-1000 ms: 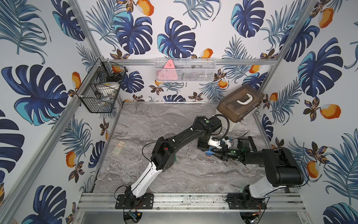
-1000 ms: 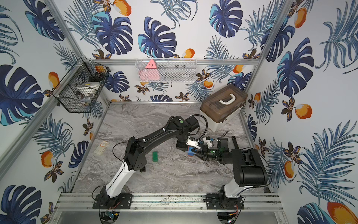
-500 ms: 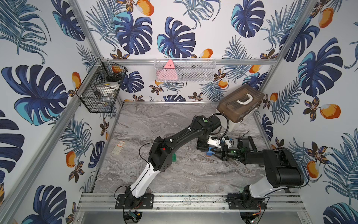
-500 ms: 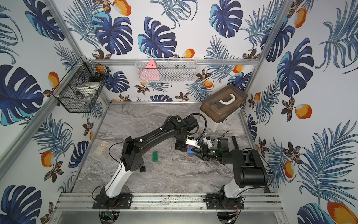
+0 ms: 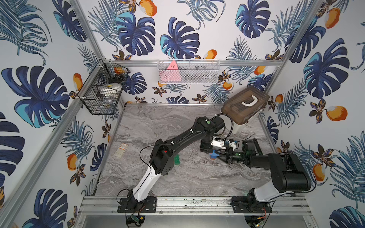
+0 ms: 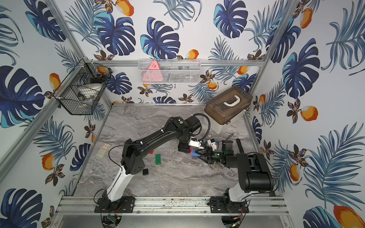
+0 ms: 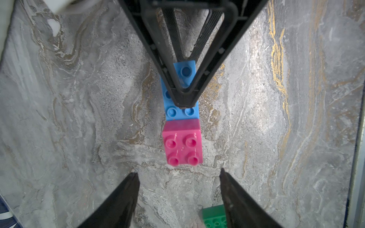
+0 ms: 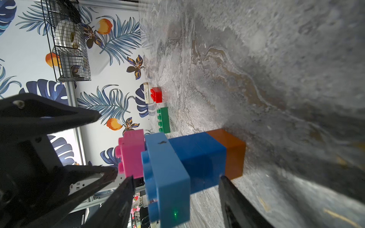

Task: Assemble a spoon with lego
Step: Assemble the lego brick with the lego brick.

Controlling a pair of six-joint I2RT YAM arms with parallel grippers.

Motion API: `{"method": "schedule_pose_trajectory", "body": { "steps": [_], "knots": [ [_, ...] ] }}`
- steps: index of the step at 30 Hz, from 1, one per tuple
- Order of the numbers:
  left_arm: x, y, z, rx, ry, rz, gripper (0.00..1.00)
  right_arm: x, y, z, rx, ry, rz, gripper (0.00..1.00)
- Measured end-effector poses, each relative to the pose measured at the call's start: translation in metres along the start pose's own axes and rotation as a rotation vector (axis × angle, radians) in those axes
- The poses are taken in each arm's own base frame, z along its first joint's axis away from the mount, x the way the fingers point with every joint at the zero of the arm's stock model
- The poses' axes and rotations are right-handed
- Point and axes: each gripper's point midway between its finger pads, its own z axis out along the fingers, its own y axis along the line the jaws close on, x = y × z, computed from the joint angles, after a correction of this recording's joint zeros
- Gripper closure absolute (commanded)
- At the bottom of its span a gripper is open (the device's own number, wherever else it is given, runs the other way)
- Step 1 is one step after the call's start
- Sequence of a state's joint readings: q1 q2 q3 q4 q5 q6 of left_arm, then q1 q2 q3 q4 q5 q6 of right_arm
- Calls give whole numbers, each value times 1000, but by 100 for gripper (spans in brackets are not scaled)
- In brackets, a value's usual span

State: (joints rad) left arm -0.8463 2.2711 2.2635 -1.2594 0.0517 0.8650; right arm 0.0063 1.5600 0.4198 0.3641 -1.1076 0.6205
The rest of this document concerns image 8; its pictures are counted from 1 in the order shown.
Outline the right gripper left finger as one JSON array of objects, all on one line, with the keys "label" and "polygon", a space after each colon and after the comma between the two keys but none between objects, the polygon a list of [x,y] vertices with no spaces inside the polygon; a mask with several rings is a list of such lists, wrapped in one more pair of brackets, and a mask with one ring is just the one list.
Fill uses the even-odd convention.
[{"label": "right gripper left finger", "polygon": [[82,227],[126,228],[135,191],[133,177],[127,177]]}]

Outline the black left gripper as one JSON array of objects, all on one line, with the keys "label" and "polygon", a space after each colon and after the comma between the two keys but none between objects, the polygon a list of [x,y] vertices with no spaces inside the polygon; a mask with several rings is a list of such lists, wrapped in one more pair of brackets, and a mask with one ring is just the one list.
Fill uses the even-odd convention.
[{"label": "black left gripper", "polygon": [[116,179],[113,167],[63,166],[43,136],[100,117],[32,93],[1,100],[2,228],[53,228]]}]

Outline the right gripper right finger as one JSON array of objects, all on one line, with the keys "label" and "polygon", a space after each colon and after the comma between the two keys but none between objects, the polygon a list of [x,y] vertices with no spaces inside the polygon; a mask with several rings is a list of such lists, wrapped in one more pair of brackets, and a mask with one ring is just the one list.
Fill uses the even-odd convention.
[{"label": "right gripper right finger", "polygon": [[226,176],[220,177],[218,190],[226,228],[273,227]]}]

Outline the light blue lego brick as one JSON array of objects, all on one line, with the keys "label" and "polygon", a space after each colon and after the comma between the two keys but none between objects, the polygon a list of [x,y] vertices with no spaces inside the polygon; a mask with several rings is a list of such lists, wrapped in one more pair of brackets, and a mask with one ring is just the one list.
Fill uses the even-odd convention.
[{"label": "light blue lego brick", "polygon": [[191,179],[164,133],[145,136],[141,153],[149,219],[161,228],[190,220]]}]

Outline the orange lego brick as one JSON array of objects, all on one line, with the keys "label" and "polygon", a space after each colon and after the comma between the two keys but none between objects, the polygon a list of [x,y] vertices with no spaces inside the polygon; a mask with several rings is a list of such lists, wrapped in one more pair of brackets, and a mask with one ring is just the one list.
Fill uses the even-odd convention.
[{"label": "orange lego brick", "polygon": [[243,175],[246,143],[224,129],[211,130],[207,134],[226,149],[225,176],[229,180],[241,177]]}]

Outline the pink lego brick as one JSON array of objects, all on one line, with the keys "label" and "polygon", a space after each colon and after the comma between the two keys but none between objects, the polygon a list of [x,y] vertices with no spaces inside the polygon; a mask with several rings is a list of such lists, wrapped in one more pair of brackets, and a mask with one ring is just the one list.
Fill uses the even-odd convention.
[{"label": "pink lego brick", "polygon": [[121,159],[118,164],[119,174],[133,176],[134,179],[142,178],[144,173],[141,153],[145,150],[143,129],[124,133],[124,136],[118,139],[115,152],[116,157]]}]

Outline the green lego brick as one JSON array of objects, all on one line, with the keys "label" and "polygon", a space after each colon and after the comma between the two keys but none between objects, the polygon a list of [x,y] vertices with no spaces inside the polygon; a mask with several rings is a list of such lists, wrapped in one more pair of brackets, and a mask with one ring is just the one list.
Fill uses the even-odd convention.
[{"label": "green lego brick", "polygon": [[171,132],[168,107],[162,107],[157,110],[159,132],[168,134]]}]

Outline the red lego brick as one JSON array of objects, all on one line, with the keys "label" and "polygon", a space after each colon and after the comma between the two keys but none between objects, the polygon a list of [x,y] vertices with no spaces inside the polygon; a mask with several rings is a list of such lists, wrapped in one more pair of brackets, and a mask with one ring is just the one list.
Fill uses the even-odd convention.
[{"label": "red lego brick", "polygon": [[162,96],[162,90],[159,87],[152,87],[150,89],[151,92],[151,98],[155,103],[162,103],[163,96]]}]

